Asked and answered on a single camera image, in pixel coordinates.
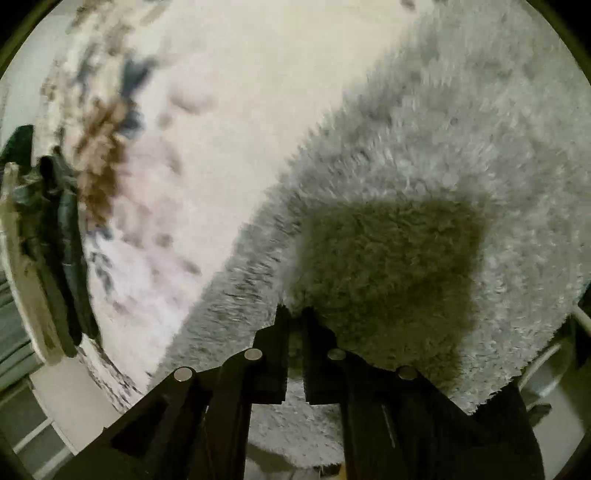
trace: beige garment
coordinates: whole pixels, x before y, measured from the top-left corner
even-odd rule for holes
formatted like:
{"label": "beige garment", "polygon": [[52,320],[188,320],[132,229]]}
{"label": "beige garment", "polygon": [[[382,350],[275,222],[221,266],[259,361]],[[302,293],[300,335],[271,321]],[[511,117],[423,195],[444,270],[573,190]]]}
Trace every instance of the beige garment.
{"label": "beige garment", "polygon": [[14,302],[33,349],[44,363],[53,365],[58,363],[64,352],[35,265],[21,251],[19,215],[12,200],[17,184],[18,165],[7,163],[0,197],[0,256]]}

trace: shaggy carpet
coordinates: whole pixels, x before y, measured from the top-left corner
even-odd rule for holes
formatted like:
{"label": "shaggy carpet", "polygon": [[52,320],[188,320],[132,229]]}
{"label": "shaggy carpet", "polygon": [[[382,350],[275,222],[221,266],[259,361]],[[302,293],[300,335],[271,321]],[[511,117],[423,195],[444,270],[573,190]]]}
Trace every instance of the shaggy carpet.
{"label": "shaggy carpet", "polygon": [[[580,295],[590,131],[590,86],[535,10],[442,4],[300,147],[155,380],[221,364],[284,301],[473,412]],[[308,406],[290,375],[283,405],[254,407],[249,441],[297,466],[340,462],[338,408]]]}

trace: bolt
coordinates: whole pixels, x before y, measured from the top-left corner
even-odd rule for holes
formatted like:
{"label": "bolt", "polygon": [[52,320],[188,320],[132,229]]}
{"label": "bolt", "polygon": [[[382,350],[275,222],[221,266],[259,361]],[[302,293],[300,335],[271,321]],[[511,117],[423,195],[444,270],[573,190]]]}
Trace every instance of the bolt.
{"label": "bolt", "polygon": [[249,348],[246,352],[244,352],[244,358],[254,362],[262,358],[262,352],[258,348]]}
{"label": "bolt", "polygon": [[174,379],[177,382],[186,382],[192,376],[193,376],[193,370],[191,370],[188,367],[177,368],[174,371]]}
{"label": "bolt", "polygon": [[334,360],[335,362],[340,362],[341,360],[344,360],[346,356],[347,353],[344,350],[341,350],[340,348],[333,348],[332,350],[329,350],[328,353],[328,357],[331,360]]}
{"label": "bolt", "polygon": [[415,380],[418,377],[418,372],[410,365],[404,365],[397,370],[398,376],[402,380]]}

